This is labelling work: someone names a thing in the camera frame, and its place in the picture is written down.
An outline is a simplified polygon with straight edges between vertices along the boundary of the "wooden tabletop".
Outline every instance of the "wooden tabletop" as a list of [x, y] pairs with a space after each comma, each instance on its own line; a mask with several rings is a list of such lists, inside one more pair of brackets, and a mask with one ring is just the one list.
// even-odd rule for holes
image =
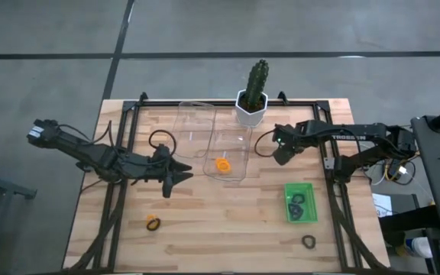
[[[347, 99], [328, 100], [334, 124], [354, 123]], [[103, 102], [95, 133], [97, 137], [112, 120], [116, 138], [122, 102]], [[141, 108], [134, 152], [151, 154], [154, 149], [147, 142], [150, 133], [157, 129], [172, 131], [176, 115], [177, 107]], [[339, 271], [319, 150], [308, 148], [283, 167], [273, 158], [262, 158], [253, 152], [254, 142], [261, 134], [272, 130], [274, 123], [294, 125], [308, 119], [313, 119], [310, 107], [269, 107], [262, 123], [253, 130], [246, 177], [239, 183], [226, 183], [205, 176], [203, 162], [199, 159], [181, 159], [193, 166], [195, 176], [175, 186], [170, 199], [162, 197], [161, 184], [154, 181], [129, 186], [115, 271]], [[216, 121], [235, 123], [235, 110], [217, 108]], [[158, 134], [154, 141], [167, 142], [167, 136]], [[354, 142], [339, 141], [338, 145], [341, 154], [357, 152]], [[270, 136], [260, 142], [261, 153], [268, 154], [274, 148]], [[95, 174], [87, 174], [83, 187], [96, 180]], [[286, 221], [285, 183], [313, 184], [318, 222], [294, 225]], [[105, 184], [100, 183], [80, 196], [65, 267], [72, 266], [97, 235], [105, 191]], [[348, 193], [357, 233], [378, 260], [389, 266], [368, 181], [353, 177], [348, 184]], [[149, 214], [162, 220], [157, 231], [145, 228]], [[301, 245], [303, 235], [316, 237], [315, 249], [308, 250]], [[351, 258], [347, 236], [345, 247]], [[103, 264], [107, 259], [108, 249], [105, 249]]]

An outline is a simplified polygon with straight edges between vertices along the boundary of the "green plastic box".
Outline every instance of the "green plastic box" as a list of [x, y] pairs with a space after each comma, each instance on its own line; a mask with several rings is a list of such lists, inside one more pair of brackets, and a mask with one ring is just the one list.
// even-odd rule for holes
[[[296, 194], [305, 196], [305, 202], [297, 203], [303, 209], [300, 219], [294, 220], [290, 215], [288, 205], [292, 202], [292, 198]], [[291, 223], [307, 223], [317, 222], [317, 206], [315, 196], [313, 194], [313, 186], [311, 183], [286, 183], [284, 185], [284, 199], [286, 201], [286, 217]]]

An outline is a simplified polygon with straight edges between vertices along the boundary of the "white hexagonal pot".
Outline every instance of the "white hexagonal pot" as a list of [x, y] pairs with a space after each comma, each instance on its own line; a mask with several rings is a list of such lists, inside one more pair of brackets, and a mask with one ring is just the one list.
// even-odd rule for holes
[[264, 98], [264, 108], [262, 110], [259, 110], [257, 112], [247, 112], [245, 111], [239, 104], [238, 101], [240, 100], [240, 97], [245, 94], [245, 90], [238, 91], [237, 94], [237, 100], [235, 101], [235, 111], [237, 112], [237, 119], [239, 123], [246, 127], [256, 127], [260, 124], [260, 122], [263, 120], [264, 113], [267, 109], [267, 95], [265, 93], [262, 93], [262, 96]]

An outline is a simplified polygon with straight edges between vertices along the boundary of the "gray floor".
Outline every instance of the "gray floor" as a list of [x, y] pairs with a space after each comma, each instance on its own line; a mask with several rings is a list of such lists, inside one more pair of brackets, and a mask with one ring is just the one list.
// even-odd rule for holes
[[[112, 53], [125, 0], [0, 0], [0, 53]], [[440, 0], [137, 0], [124, 52], [440, 50]], [[232, 98], [256, 60], [122, 60], [112, 99]], [[0, 237], [0, 274], [58, 270], [83, 177], [70, 157], [26, 141], [35, 118], [92, 134], [110, 60], [0, 60], [0, 177], [38, 188], [16, 198]], [[267, 93], [351, 101], [359, 123], [409, 124], [440, 112], [440, 57], [268, 59]], [[376, 193], [416, 193], [417, 181]], [[380, 172], [374, 172], [379, 179]], [[422, 261], [392, 258], [398, 270]]]

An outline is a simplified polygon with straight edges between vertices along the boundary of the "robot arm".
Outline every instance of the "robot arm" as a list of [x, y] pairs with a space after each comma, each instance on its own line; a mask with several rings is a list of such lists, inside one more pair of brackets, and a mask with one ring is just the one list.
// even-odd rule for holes
[[99, 178], [109, 183], [119, 180], [157, 180], [163, 183], [163, 197], [169, 198], [173, 186], [193, 176], [184, 173], [191, 166], [175, 161], [167, 146], [159, 144], [152, 157], [128, 153], [123, 148], [94, 144], [66, 133], [57, 121], [37, 119], [27, 135], [28, 142], [36, 147], [57, 149], [74, 157], [78, 168], [91, 167]]
[[413, 157], [416, 146], [413, 134], [399, 126], [329, 125], [323, 121], [309, 120], [292, 125], [275, 125], [273, 141], [279, 144], [273, 157], [284, 165], [307, 147], [318, 147], [330, 141], [372, 141], [375, 146], [353, 156], [338, 156], [333, 160], [333, 176], [336, 182], [348, 183], [352, 173], [362, 166], [371, 166], [380, 160], [393, 158], [405, 160]]

